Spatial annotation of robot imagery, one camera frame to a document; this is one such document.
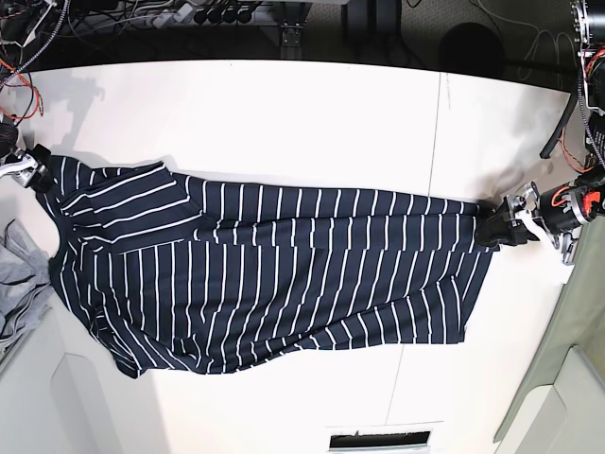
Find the garment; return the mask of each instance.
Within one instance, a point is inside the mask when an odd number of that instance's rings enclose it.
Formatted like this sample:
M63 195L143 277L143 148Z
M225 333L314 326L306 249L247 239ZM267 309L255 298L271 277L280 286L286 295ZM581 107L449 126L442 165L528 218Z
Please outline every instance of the garment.
M53 294L47 264L21 222L11 222L0 237L0 358L40 323Z
M38 196L60 230L52 284L133 377L460 342L492 256L474 203L208 182L163 163L53 157L52 172Z

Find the white tabletop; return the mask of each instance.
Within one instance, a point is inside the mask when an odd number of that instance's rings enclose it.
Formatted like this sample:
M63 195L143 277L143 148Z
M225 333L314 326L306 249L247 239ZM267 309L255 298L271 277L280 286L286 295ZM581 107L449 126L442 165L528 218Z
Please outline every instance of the white tabletop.
M89 166L163 159L221 181L464 200L571 177L559 150L538 157L567 95L509 82L285 61L117 64L34 82L44 116L24 122L26 141ZM29 94L3 96L20 112ZM581 143L575 120L571 149ZM54 253L50 218L31 191L4 179L0 226L12 218ZM544 260L536 245L494 258L462 345L301 352L235 375L153 371L132 381L58 301L54 317L65 351L95 365L124 452L321 453L336 427L426 423L431 452L483 454L496 448L561 290L540 273Z

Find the red component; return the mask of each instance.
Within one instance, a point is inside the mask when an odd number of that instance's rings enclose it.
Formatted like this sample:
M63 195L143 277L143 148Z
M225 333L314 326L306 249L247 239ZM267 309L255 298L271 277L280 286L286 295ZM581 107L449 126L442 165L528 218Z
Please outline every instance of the red component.
M593 203L600 203L601 195L600 193L593 191L589 192L584 196L584 213L590 215L591 211L593 211Z

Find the vent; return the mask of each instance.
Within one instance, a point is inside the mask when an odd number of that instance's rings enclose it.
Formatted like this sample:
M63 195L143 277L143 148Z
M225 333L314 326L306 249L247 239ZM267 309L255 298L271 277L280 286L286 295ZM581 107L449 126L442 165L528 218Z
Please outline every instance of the vent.
M330 452L355 452L357 450L372 452L373 449L384 452L397 449L398 452L407 449L418 449L428 446L430 431L409 433L387 433L368 435L333 435L330 439Z

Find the gray fabric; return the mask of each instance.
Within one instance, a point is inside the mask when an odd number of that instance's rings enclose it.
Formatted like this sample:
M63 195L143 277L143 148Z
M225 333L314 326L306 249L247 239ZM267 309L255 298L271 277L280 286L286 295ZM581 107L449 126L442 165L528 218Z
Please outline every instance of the gray fabric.
M0 357L38 326L52 293L48 257L14 220L0 236Z
M602 277L605 257L605 219L599 218L582 230L576 253L576 268L563 287L548 328L526 376L517 390L494 441L507 434L527 394L538 386L552 385L569 349L578 345L605 376L605 305Z

